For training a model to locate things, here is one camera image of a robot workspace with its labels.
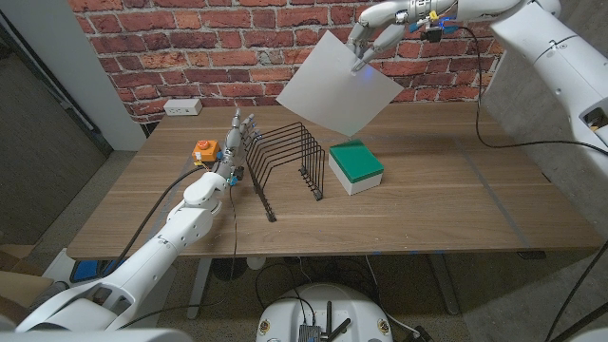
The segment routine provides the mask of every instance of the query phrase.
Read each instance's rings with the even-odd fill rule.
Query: orange cube
[[[198,141],[192,151],[194,165],[201,166],[204,162],[215,162],[218,157],[218,141]]]

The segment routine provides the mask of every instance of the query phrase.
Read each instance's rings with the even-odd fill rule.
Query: black wire file organizer
[[[315,200],[323,199],[325,150],[302,123],[292,123],[259,134],[246,147],[247,167],[270,222],[276,221],[264,189],[273,170],[288,162],[300,161],[298,169]]]

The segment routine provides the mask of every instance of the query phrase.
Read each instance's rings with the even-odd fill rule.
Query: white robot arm
[[[575,140],[608,150],[608,59],[557,19],[559,0],[411,0],[388,1],[364,10],[347,42],[359,70],[397,45],[408,25],[430,25],[444,16],[470,20],[491,16],[494,35],[509,51],[520,53],[539,73],[568,112]],[[388,26],[367,47],[375,29]],[[600,172],[608,159],[584,148]]]
[[[114,331],[136,318],[142,301],[175,258],[204,237],[221,208],[221,197],[236,181],[244,162],[245,146],[257,137],[254,115],[242,123],[233,118],[221,159],[213,171],[188,186],[184,199],[169,214],[166,224],[114,273],[57,294],[28,316],[18,333],[37,326],[74,332]]]

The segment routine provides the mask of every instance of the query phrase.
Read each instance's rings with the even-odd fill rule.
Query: wooden table
[[[192,168],[197,140],[223,142],[234,108],[204,108],[197,117],[162,120],[67,248],[76,259],[117,257],[164,188]],[[301,118],[282,106],[243,108],[265,132]],[[273,173],[265,193],[277,222],[265,216],[246,171],[233,189],[238,257],[330,256],[565,250],[601,237],[521,149],[490,149],[475,136],[474,104],[391,104],[355,138],[384,164],[380,186],[348,196],[326,162],[324,198],[315,201],[297,161]],[[329,152],[347,137],[304,121]],[[510,143],[488,116],[484,137]],[[162,227],[183,189],[170,193],[131,252]],[[230,257],[230,201],[187,257]]]

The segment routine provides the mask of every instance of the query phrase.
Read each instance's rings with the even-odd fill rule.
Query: electrical outlet
[[[164,104],[164,112],[169,116],[199,115],[201,109],[199,99],[173,99]]]

